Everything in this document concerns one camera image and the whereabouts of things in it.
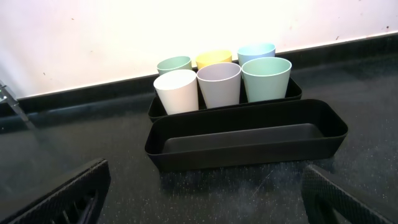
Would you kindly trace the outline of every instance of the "speckled granite surface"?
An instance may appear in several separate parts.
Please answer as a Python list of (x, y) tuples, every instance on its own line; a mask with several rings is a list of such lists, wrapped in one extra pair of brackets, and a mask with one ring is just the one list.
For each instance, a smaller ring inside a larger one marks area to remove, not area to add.
[(307, 164), (398, 207), (398, 56), (292, 77), (303, 98), (327, 102), (349, 126), (331, 159), (160, 174), (144, 152), (154, 96), (137, 95), (33, 114), (37, 133), (7, 133), (10, 120), (0, 120), (0, 198), (104, 157), (112, 181), (98, 223), (307, 223), (300, 196)]

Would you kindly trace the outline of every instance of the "wall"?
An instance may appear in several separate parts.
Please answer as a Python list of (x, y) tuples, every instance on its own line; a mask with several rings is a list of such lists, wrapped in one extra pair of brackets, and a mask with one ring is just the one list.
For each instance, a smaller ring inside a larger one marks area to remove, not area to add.
[(397, 0), (2, 0), (0, 80), (18, 98), (156, 73), (162, 59), (277, 52), (398, 30)]

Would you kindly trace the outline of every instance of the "black plastic container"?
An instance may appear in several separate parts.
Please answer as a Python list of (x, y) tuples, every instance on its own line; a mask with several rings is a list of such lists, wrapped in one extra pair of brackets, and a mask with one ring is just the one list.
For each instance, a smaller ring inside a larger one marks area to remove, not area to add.
[[(207, 109), (206, 108), (206, 104), (205, 104), (205, 100), (203, 99), (203, 95), (202, 95), (202, 93), (200, 91), (200, 87), (199, 87), (199, 84), (198, 84), (199, 110), (198, 111), (191, 111), (191, 112), (181, 113), (181, 114), (197, 113), (199, 111), (213, 111), (213, 110), (221, 110), (221, 109), (227, 109), (227, 108), (237, 108), (237, 107), (242, 107), (242, 106), (261, 105), (261, 104), (264, 104), (264, 103), (277, 103), (277, 102), (283, 102), (283, 101), (299, 100), (299, 99), (301, 99), (301, 96), (302, 96), (301, 88), (296, 84), (296, 82), (292, 78), (289, 78), (289, 82), (287, 84), (285, 98), (276, 99), (276, 100), (264, 100), (264, 101), (248, 103), (248, 97), (246, 95), (246, 89), (244, 87), (244, 83), (243, 83), (243, 80), (242, 80), (241, 81), (241, 94), (240, 94), (240, 97), (239, 97), (239, 104), (238, 105), (221, 106), (221, 107), (218, 107), (218, 108)], [(163, 117), (168, 116), (158, 95), (155, 96), (154, 100), (152, 100), (152, 103), (150, 104), (149, 111), (148, 111), (148, 116), (149, 116), (149, 118), (150, 118), (150, 120), (152, 122), (155, 122), (159, 118), (163, 118)]]
[(325, 102), (297, 100), (168, 116), (145, 150), (162, 171), (324, 159), (347, 132)]

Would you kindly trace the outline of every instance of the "tray bottom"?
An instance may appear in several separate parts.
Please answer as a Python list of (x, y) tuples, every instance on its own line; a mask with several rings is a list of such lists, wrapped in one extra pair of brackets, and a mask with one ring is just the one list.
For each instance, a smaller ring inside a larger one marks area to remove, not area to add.
[(323, 134), (314, 124), (294, 124), (271, 128), (170, 138), (165, 142), (162, 153), (201, 151), (223, 147), (269, 144), (322, 137)]

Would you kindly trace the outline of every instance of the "cup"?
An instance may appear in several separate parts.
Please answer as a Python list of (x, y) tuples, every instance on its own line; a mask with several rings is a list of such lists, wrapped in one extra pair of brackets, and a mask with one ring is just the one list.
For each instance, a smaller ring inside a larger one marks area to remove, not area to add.
[(242, 66), (248, 102), (284, 98), (292, 63), (279, 57), (256, 58)]
[(239, 104), (241, 67), (224, 62), (209, 65), (197, 73), (207, 108)]
[(238, 60), (241, 66), (250, 60), (261, 57), (275, 57), (275, 45), (260, 43), (247, 45), (238, 49)]
[(163, 75), (167, 72), (180, 70), (180, 69), (192, 70), (192, 62), (190, 57), (187, 56), (172, 57), (163, 60), (157, 64), (157, 71), (159, 72), (159, 75)]
[(168, 115), (199, 110), (196, 73), (174, 70), (156, 78), (154, 87)]
[(213, 50), (197, 56), (198, 70), (215, 63), (232, 62), (232, 53), (229, 50)]

